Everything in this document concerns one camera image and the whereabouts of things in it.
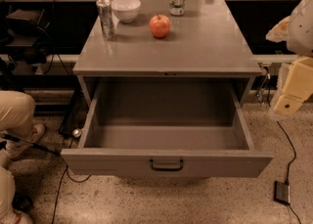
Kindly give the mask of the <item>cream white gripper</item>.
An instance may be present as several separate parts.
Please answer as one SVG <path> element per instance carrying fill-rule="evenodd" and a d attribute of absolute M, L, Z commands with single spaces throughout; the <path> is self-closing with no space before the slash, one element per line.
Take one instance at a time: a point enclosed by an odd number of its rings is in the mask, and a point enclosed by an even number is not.
<path fill-rule="evenodd" d="M 271 42 L 288 40 L 290 17 L 280 20 L 268 31 L 265 38 Z M 277 91 L 271 101 L 273 116 L 290 116 L 297 112 L 313 94 L 313 59 L 300 58 L 291 64 L 282 64 L 279 70 Z"/>

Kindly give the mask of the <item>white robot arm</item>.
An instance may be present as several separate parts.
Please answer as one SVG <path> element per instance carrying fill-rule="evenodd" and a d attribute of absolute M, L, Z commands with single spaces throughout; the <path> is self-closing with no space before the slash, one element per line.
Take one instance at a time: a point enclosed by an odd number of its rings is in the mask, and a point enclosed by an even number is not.
<path fill-rule="evenodd" d="M 313 94 L 313 0 L 301 0 L 291 14 L 266 34 L 272 42 L 287 43 L 298 55 L 279 70 L 277 92 L 269 110 L 273 120 L 283 120 L 297 112 Z"/>

